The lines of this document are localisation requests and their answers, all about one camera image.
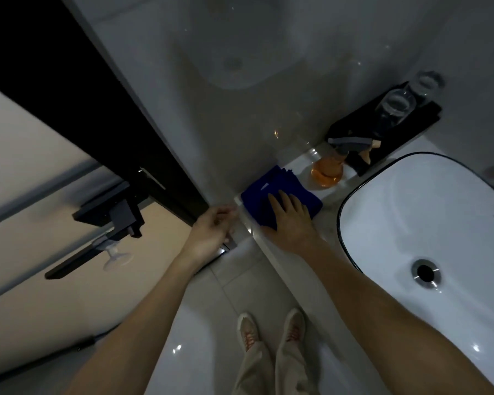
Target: tile floor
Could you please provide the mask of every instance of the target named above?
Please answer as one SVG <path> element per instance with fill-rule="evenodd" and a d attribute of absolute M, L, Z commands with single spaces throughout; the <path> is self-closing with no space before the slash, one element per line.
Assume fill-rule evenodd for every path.
<path fill-rule="evenodd" d="M 297 306 L 253 239 L 204 268 L 191 281 L 146 395 L 230 394 L 243 352 L 237 316 L 250 312 L 273 355 L 287 312 Z M 309 325 L 306 352 L 321 393 L 345 394 L 336 378 L 338 360 Z"/>

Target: forearm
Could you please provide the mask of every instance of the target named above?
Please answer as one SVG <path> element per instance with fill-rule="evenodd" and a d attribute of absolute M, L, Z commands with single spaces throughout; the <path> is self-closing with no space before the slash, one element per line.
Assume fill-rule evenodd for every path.
<path fill-rule="evenodd" d="M 337 258 L 325 242 L 310 243 L 300 256 L 322 281 L 392 393 L 494 393 L 492 384 L 448 339 Z"/>
<path fill-rule="evenodd" d="M 66 395 L 141 395 L 178 311 L 194 264 L 178 256 L 134 311 L 81 368 Z"/>

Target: leg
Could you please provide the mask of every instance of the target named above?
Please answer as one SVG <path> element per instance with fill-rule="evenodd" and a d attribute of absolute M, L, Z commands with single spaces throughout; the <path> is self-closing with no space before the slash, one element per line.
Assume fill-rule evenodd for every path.
<path fill-rule="evenodd" d="M 277 352 L 277 395 L 318 394 L 305 364 L 302 345 L 304 335 L 304 315 L 298 309 L 293 309 L 285 319 L 282 341 Z"/>
<path fill-rule="evenodd" d="M 238 318 L 237 332 L 245 356 L 232 394 L 274 394 L 274 368 L 271 356 L 267 346 L 260 341 L 253 318 L 247 313 L 242 313 Z"/>

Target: clear suction hook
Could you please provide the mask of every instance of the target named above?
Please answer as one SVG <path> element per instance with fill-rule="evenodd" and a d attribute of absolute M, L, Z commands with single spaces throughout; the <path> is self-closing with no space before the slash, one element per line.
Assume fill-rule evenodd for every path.
<path fill-rule="evenodd" d="M 98 250 L 103 250 L 108 252 L 110 259 L 104 264 L 103 270 L 105 272 L 110 272 L 117 269 L 120 266 L 124 266 L 132 262 L 134 256 L 131 253 L 119 252 L 117 246 L 119 241 L 113 241 L 112 239 L 105 239 L 99 245 L 97 245 Z"/>

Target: orange liquid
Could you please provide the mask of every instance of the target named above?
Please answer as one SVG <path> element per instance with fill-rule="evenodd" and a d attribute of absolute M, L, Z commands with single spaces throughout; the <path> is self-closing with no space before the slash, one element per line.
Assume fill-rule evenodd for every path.
<path fill-rule="evenodd" d="M 342 162 L 333 157 L 317 160 L 311 169 L 311 176 L 322 187 L 332 187 L 343 178 Z"/>

